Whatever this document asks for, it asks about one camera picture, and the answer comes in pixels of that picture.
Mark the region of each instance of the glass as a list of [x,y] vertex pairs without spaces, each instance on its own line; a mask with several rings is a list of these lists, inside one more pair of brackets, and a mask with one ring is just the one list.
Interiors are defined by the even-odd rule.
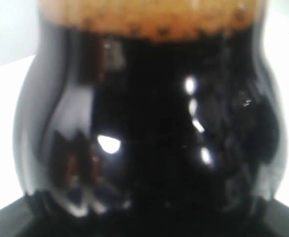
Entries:
[[32,210],[104,236],[231,236],[259,222],[286,161],[265,6],[39,0],[14,130]]

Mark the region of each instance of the dark beer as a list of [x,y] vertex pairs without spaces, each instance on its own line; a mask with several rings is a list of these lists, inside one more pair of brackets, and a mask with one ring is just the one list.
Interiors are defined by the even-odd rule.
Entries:
[[38,215],[101,235],[237,235],[285,164],[263,1],[40,1],[16,112]]

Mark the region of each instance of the tan foam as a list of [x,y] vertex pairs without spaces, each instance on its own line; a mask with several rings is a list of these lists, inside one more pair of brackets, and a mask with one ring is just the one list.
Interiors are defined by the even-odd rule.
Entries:
[[39,0],[49,21],[152,41],[230,35],[259,17],[266,0]]

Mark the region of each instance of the white background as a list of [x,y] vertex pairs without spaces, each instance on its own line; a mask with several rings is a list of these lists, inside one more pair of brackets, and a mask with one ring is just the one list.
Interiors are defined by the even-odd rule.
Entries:
[[[5,9],[5,14],[0,11],[0,65],[34,53],[38,35],[34,5],[33,0],[0,0],[0,7]],[[9,16],[15,15],[19,18],[11,22]],[[289,0],[270,1],[264,50],[280,88],[289,137]],[[12,120],[32,59],[28,57],[0,67],[0,209],[22,196],[12,156]],[[289,206],[289,160],[277,199]]]

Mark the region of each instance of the beer foam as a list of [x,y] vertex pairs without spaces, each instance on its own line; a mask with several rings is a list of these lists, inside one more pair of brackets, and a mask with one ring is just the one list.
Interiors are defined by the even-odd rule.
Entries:
[[192,40],[250,26],[266,0],[39,0],[46,19],[82,31]]

